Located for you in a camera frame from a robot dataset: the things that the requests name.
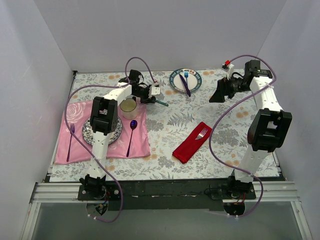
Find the decorative plate rim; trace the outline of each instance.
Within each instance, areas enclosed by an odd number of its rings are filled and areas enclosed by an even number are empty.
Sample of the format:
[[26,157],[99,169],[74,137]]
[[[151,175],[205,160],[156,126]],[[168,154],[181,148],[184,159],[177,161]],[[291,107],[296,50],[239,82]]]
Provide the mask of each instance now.
[[186,90],[182,90],[182,89],[178,88],[174,83],[175,76],[178,75],[179,73],[184,73],[185,71],[188,71],[190,74],[194,75],[197,80],[196,86],[192,89],[189,89],[190,93],[193,93],[194,91],[198,90],[202,84],[202,78],[201,78],[200,74],[195,70],[192,70],[189,68],[177,69],[170,74],[169,83],[170,83],[171,87],[173,87],[176,91],[178,91],[180,93],[187,93]]

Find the cup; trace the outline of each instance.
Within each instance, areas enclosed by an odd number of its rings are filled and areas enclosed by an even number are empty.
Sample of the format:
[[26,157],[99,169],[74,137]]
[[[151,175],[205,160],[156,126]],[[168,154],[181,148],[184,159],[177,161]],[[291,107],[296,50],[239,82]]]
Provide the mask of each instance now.
[[125,119],[132,120],[138,115],[138,106],[135,100],[128,98],[120,103],[122,116]]

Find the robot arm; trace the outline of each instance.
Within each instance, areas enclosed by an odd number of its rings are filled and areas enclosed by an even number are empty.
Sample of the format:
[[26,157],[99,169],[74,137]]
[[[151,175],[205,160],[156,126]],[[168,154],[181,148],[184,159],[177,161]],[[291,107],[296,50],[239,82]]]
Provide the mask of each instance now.
[[[124,85],[126,85],[125,82],[119,82],[118,86],[120,88],[112,90],[103,97],[95,97],[93,100],[90,117],[90,125],[93,130],[92,153],[103,166],[105,165],[111,134],[117,127],[118,106],[132,94],[132,85],[121,87]],[[100,114],[100,111],[105,109],[108,110],[107,115]],[[90,159],[87,174],[92,178],[103,178],[106,175],[93,157]]]
[[[224,103],[225,96],[232,99],[235,93],[261,90],[272,82],[269,70],[260,68],[259,60],[251,60],[245,64],[244,76],[234,77],[233,65],[223,65],[227,77],[219,80],[217,89],[210,98],[210,103]],[[247,134],[248,148],[238,166],[255,174],[263,160],[276,148],[280,148],[285,140],[292,115],[283,111],[272,87],[254,96],[258,113]],[[242,195],[251,188],[253,177],[240,170],[234,170],[229,177],[228,189],[233,195]]]
[[[120,103],[130,95],[139,97],[143,104],[157,102],[154,95],[160,94],[158,84],[146,85],[142,83],[144,86],[141,86],[141,77],[143,78],[141,72],[131,70],[129,74],[130,82],[126,78],[122,78],[118,83],[119,88],[110,91],[103,97],[97,96],[93,99],[90,116],[90,125],[93,131],[92,153],[103,166],[106,163],[111,133],[117,127],[118,106]],[[102,114],[101,111],[103,110],[107,110],[107,113]],[[100,168],[92,157],[85,178],[80,179],[84,190],[98,199],[105,194],[105,181],[106,172]]]

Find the spoon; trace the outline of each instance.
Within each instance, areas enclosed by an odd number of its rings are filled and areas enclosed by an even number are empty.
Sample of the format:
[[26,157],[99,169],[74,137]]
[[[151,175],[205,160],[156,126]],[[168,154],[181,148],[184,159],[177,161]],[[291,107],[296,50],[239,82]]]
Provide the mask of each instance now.
[[129,157],[129,152],[130,152],[130,145],[131,145],[131,139],[132,139],[132,133],[134,132],[134,130],[136,129],[138,125],[138,122],[136,120],[132,120],[130,122],[130,128],[132,129],[131,131],[131,137],[130,137],[130,142],[129,142],[129,147],[128,147],[128,151],[126,152],[126,157]]

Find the knife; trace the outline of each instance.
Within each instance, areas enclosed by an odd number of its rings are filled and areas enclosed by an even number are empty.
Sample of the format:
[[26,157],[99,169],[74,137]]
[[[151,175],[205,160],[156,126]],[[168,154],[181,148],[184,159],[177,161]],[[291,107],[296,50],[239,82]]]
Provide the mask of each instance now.
[[186,94],[188,94],[188,96],[191,97],[191,92],[190,92],[190,90],[189,90],[189,88],[188,88],[188,85],[187,85],[187,83],[186,83],[185,78],[184,78],[180,73],[179,73],[179,76],[180,76],[181,82],[183,83],[184,88],[185,88],[185,90],[186,90]]

